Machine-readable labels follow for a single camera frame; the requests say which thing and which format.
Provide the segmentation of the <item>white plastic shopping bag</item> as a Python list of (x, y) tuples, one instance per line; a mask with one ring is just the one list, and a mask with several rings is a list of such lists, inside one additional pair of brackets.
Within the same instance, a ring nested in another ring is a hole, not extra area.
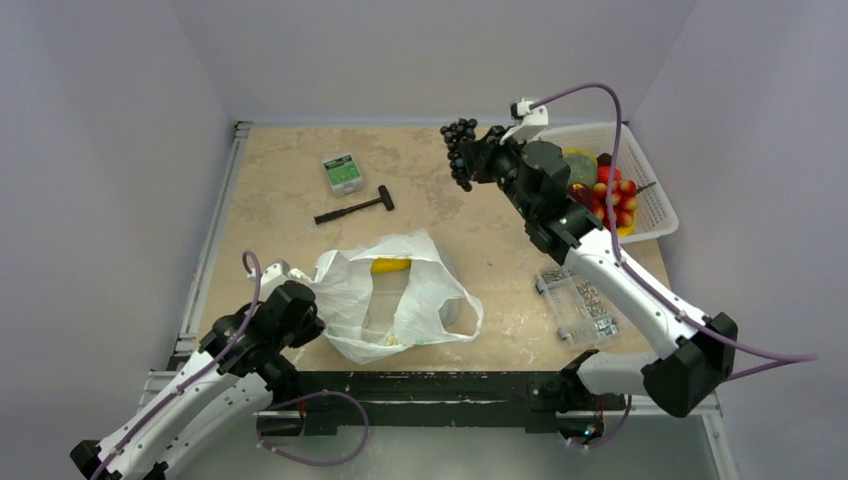
[[(377, 258), (407, 258), (408, 270), (374, 275)], [(482, 302), (454, 274), (451, 258), (425, 229), (390, 234), (348, 250), (330, 250), (315, 273), (290, 271), (316, 296), (324, 337), (356, 364), (412, 347), (468, 343), (481, 333)]]

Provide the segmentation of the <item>dark fake grape bunch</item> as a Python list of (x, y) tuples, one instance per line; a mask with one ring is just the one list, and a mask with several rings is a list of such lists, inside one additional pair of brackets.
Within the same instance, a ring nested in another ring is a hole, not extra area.
[(443, 125), (439, 132), (447, 149), (451, 177), (465, 192), (472, 190), (471, 174), (465, 164), (461, 146), (476, 140), (475, 129), (478, 122), (474, 118), (458, 118), (455, 122)]

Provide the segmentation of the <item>red fake cherry bunch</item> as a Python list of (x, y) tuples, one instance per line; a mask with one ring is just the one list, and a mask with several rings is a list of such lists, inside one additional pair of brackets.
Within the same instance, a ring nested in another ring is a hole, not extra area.
[(646, 190), (651, 189), (656, 185), (655, 182), (650, 182), (646, 185), (637, 185), (632, 180), (624, 180), (623, 182), (615, 182), (612, 188), (607, 184), (596, 183), (592, 189), (595, 195), (594, 205), (589, 209), (599, 220), (602, 221), (605, 228), (610, 227), (610, 221), (607, 218), (607, 194), (611, 191), (613, 213), (621, 210), (638, 211), (639, 200), (638, 196)]

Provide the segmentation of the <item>yellow fake lemon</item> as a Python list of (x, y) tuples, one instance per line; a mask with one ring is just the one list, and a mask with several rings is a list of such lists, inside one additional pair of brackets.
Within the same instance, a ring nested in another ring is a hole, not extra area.
[(592, 152), (585, 150), (585, 149), (580, 149), (580, 148), (574, 148), (574, 147), (565, 148), (565, 149), (563, 149), (563, 154), (564, 155), (583, 155), (583, 156), (586, 156), (588, 158), (591, 158), (593, 161), (596, 160), (596, 156)]
[(400, 272), (411, 268), (412, 260), (407, 258), (377, 258), (370, 267), (374, 275)]

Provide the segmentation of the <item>dark red fake apple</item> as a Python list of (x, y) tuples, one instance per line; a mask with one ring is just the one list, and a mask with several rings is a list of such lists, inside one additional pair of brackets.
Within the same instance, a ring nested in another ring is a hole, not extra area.
[(593, 189), (586, 184), (571, 184), (569, 186), (569, 195), (587, 209), (591, 209), (594, 205), (595, 195)]

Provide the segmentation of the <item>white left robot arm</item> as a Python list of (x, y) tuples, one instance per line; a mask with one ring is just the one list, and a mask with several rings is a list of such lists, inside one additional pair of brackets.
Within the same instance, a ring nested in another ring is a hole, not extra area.
[(229, 421), (292, 405), (298, 372), (283, 349), (324, 329), (314, 293), (289, 280), (255, 305), (219, 318), (181, 371), (141, 412), (101, 440), (82, 440), (69, 457), (86, 479), (174, 478), (178, 463)]

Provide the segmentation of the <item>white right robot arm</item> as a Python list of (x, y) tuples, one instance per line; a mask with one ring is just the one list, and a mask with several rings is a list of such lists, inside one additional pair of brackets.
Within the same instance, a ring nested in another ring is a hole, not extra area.
[(517, 142), (501, 126), (476, 138), (472, 126), (442, 128), (452, 176), (464, 190), (494, 183), (524, 221), (531, 243), (560, 266), (590, 281), (642, 333), (651, 350), (616, 355), (588, 350), (563, 369), (564, 399), (584, 407), (602, 394), (649, 397), (684, 418), (729, 380), (736, 322), (713, 317), (673, 294), (626, 252), (567, 185), (560, 147)]

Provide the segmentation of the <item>yellow fake lemon in basket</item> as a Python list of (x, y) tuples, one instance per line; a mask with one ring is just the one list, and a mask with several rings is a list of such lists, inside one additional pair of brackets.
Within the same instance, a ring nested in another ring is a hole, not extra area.
[(596, 156), (592, 152), (585, 150), (585, 149), (580, 149), (580, 148), (574, 148), (574, 147), (565, 148), (565, 149), (563, 149), (563, 154), (564, 155), (583, 155), (583, 156), (586, 156), (588, 158), (591, 158), (593, 161), (596, 160)]

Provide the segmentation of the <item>green fake melon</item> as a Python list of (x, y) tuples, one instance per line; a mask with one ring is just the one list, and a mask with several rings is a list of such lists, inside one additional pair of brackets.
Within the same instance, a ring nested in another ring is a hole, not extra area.
[(564, 155), (569, 167), (569, 185), (582, 184), (593, 187), (597, 183), (598, 164), (595, 157), (585, 153), (572, 152)]

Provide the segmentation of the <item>red fake strawberry in basket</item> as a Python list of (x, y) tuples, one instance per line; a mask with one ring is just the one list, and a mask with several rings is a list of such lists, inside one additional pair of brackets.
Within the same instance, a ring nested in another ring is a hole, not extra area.
[(619, 182), (622, 179), (622, 174), (618, 168), (611, 165), (599, 166), (597, 169), (597, 182), (611, 184)]

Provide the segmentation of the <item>dark maroon fake fruit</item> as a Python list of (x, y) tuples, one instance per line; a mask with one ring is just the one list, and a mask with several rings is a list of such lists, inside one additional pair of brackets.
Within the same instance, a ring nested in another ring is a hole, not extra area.
[(599, 167), (609, 167), (612, 164), (612, 155), (610, 153), (601, 153), (596, 157)]

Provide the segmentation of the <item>yellow fake banana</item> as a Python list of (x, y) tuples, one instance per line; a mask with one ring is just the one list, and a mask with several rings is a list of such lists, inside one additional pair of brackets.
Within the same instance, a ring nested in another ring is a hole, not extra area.
[(621, 210), (615, 212), (616, 233), (619, 237), (631, 235), (637, 223), (637, 212)]

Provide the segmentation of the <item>white plastic basket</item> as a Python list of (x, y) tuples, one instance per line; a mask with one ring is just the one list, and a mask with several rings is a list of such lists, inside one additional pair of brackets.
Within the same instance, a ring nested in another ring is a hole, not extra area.
[[(565, 149), (575, 148), (590, 152), (595, 157), (602, 153), (611, 154), (615, 140), (615, 122), (549, 128), (541, 132), (537, 139)], [(637, 195), (639, 207), (635, 224), (629, 234), (619, 234), (620, 243), (624, 245), (656, 240), (675, 233), (679, 227), (678, 217), (647, 157), (625, 125), (622, 126), (616, 166), (624, 179), (634, 180), (639, 186), (654, 182), (653, 186)]]

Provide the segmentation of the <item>clear compartment screw organizer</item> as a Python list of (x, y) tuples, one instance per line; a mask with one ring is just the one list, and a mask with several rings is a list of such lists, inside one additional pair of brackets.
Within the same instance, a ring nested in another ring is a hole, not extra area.
[(536, 291), (556, 320), (558, 338), (574, 348), (595, 348), (624, 330), (616, 310), (588, 280), (560, 266), (536, 273)]

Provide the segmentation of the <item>aluminium frame rail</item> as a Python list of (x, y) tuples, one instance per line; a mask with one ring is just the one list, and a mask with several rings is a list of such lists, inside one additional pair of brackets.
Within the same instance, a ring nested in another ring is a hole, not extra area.
[(198, 338), (203, 310), (220, 249), (221, 229), (226, 225), (229, 205), (237, 185), (239, 169), (252, 128), (252, 121), (237, 121), (234, 124), (233, 141), (225, 163), (222, 183), (213, 204), (210, 224), (192, 276), (182, 321), (177, 333), (172, 353), (175, 357), (189, 355), (194, 349), (195, 340)]

